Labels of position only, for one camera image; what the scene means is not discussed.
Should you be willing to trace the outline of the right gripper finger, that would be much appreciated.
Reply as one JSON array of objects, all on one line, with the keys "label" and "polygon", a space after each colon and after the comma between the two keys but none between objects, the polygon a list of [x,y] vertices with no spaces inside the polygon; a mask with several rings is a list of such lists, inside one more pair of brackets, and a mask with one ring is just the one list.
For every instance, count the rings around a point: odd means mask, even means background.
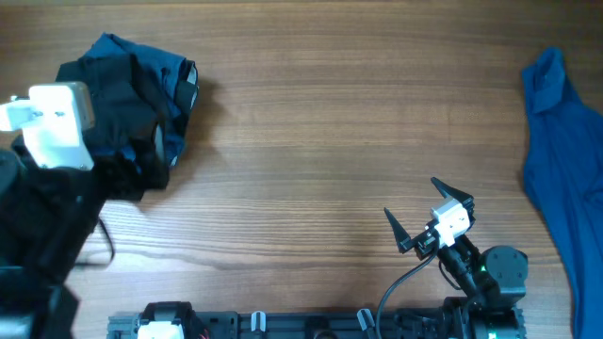
[{"label": "right gripper finger", "polygon": [[453,198],[458,202],[473,202],[474,197],[462,190],[445,184],[436,177],[431,178],[431,182],[443,198]]},{"label": "right gripper finger", "polygon": [[404,230],[399,221],[388,208],[383,209],[385,216],[392,228],[396,240],[396,246],[400,253],[405,253],[415,246],[414,239]]}]

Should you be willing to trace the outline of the black t-shirt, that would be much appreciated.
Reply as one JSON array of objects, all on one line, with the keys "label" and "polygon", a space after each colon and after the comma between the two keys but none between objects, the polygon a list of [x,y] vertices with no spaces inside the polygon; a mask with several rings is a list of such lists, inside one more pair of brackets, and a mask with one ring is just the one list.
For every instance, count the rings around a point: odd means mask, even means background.
[{"label": "black t-shirt", "polygon": [[139,201],[167,187],[182,129],[172,100],[136,56],[82,56],[62,64],[56,80],[89,89],[95,124],[84,141],[111,199]]}]

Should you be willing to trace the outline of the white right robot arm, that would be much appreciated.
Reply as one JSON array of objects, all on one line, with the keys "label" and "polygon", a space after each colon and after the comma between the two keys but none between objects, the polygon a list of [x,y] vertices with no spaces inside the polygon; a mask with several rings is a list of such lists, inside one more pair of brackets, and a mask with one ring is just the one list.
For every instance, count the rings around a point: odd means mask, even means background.
[{"label": "white right robot arm", "polygon": [[[474,197],[432,177],[443,200],[431,209],[424,231],[410,236],[388,208],[384,214],[400,253],[413,251],[420,263],[397,278],[385,291],[374,316],[378,338],[524,338],[523,311],[517,302],[526,296],[527,254],[509,246],[479,250],[466,233],[474,226]],[[383,323],[391,295],[433,261],[453,289],[464,294],[448,297],[434,309],[398,309],[392,328]]]}]

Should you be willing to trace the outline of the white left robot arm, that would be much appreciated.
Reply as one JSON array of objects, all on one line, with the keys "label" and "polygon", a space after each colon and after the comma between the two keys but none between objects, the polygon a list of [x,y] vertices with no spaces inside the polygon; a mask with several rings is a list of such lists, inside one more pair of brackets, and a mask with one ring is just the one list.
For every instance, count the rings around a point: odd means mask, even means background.
[{"label": "white left robot arm", "polygon": [[1,152],[2,337],[71,337],[79,300],[65,281],[106,199],[92,171],[27,168]]}]

